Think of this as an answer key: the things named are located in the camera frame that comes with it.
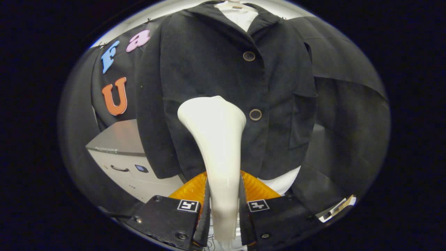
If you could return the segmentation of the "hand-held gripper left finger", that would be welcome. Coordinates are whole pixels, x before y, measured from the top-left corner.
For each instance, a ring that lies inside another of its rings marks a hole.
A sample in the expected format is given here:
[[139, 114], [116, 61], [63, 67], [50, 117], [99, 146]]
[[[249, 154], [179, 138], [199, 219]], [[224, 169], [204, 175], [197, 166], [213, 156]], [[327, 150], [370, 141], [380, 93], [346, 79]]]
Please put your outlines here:
[[126, 221], [132, 232], [174, 251], [202, 251], [210, 231], [210, 186], [201, 173], [170, 196], [153, 196]]

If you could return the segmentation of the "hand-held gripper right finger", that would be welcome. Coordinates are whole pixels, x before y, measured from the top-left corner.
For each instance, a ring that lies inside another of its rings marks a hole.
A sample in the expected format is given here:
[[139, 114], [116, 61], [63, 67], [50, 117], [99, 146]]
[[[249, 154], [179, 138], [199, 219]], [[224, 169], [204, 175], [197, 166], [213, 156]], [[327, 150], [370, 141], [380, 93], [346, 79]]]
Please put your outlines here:
[[248, 250], [280, 250], [322, 229], [322, 222], [295, 196], [280, 196], [241, 171], [239, 225]]

